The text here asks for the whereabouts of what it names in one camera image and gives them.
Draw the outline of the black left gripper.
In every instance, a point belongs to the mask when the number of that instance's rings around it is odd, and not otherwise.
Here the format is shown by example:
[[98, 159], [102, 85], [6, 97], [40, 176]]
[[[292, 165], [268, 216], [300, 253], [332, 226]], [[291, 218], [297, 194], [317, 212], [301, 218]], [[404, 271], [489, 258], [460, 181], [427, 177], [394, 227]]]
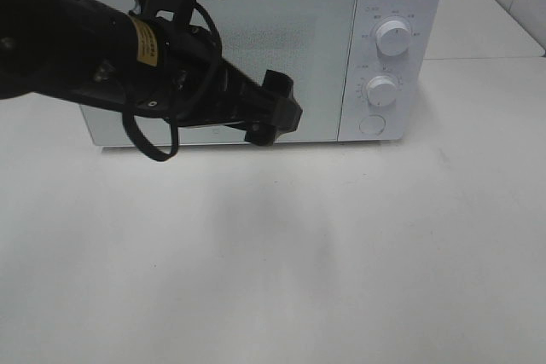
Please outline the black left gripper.
[[258, 84], [222, 57], [222, 41], [197, 0], [135, 0], [124, 26], [123, 123], [225, 124], [268, 147], [297, 130], [293, 80], [268, 70]]

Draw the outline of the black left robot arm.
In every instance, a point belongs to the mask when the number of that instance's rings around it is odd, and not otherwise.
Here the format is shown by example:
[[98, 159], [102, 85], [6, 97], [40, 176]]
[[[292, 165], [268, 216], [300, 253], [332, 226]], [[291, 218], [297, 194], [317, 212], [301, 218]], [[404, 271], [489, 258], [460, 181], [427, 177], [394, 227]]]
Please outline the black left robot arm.
[[293, 80], [256, 83], [224, 59], [199, 0], [1, 0], [1, 97], [30, 93], [117, 112], [149, 158], [177, 154], [182, 128], [224, 125], [269, 146], [298, 128]]

